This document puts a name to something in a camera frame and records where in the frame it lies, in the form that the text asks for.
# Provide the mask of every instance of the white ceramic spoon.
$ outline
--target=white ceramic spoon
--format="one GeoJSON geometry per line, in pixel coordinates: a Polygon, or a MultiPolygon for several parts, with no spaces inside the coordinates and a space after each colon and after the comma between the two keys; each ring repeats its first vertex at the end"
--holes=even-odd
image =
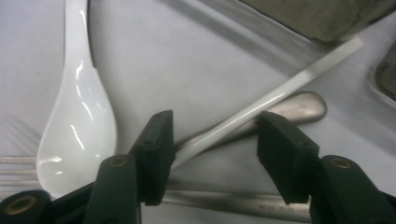
{"type": "Polygon", "coordinates": [[[64,2],[63,80],[36,161],[42,188],[55,198],[92,182],[117,143],[113,111],[92,65],[88,0],[64,2]]]}

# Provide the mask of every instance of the brass screw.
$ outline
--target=brass screw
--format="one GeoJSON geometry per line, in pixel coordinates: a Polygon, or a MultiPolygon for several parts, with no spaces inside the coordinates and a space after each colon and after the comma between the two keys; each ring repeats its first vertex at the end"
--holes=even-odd
{"type": "Polygon", "coordinates": [[[349,169],[352,167],[352,165],[348,161],[340,159],[340,158],[334,158],[331,160],[331,162],[333,165],[343,168],[343,169],[349,169]]]}
{"type": "Polygon", "coordinates": [[[6,215],[10,215],[10,216],[17,215],[29,210],[31,207],[35,205],[36,202],[37,202],[37,198],[35,198],[34,196],[25,195],[23,197],[14,200],[14,202],[10,203],[6,207],[4,212],[6,213],[6,215]]]}
{"type": "Polygon", "coordinates": [[[128,162],[126,158],[117,157],[110,161],[110,166],[112,167],[121,167],[128,162]]]}

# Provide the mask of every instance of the metal spoon handle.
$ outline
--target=metal spoon handle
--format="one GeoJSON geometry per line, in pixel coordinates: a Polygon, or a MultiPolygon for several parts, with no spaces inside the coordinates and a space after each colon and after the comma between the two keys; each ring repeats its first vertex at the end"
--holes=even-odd
{"type": "Polygon", "coordinates": [[[285,204],[280,196],[168,189],[164,203],[309,223],[309,204],[285,204]]]}

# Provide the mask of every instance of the black clamp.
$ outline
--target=black clamp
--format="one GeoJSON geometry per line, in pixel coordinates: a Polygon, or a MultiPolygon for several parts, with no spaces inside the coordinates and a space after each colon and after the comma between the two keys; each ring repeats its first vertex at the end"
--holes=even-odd
{"type": "Polygon", "coordinates": [[[174,160],[173,112],[163,111],[128,155],[101,163],[95,182],[53,202],[43,190],[15,194],[0,203],[0,223],[141,223],[140,204],[161,203],[174,160]]]}
{"type": "Polygon", "coordinates": [[[394,198],[355,162],[318,157],[318,146],[287,119],[262,112],[257,154],[285,203],[307,203],[315,224],[396,223],[394,198]]]}

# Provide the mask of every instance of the white chopstick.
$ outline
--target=white chopstick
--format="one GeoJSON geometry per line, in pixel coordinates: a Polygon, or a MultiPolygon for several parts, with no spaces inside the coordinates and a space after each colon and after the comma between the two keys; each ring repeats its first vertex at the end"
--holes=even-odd
{"type": "Polygon", "coordinates": [[[360,49],[362,46],[363,43],[361,40],[358,37],[354,37],[289,79],[283,85],[263,96],[260,100],[256,101],[252,105],[249,105],[229,119],[226,119],[212,130],[203,133],[195,141],[184,146],[177,153],[177,158],[172,166],[172,169],[201,153],[228,133],[258,116],[263,110],[266,110],[269,107],[277,104],[284,98],[300,89],[303,85],[322,75],[343,61],[349,55],[360,49]]]}

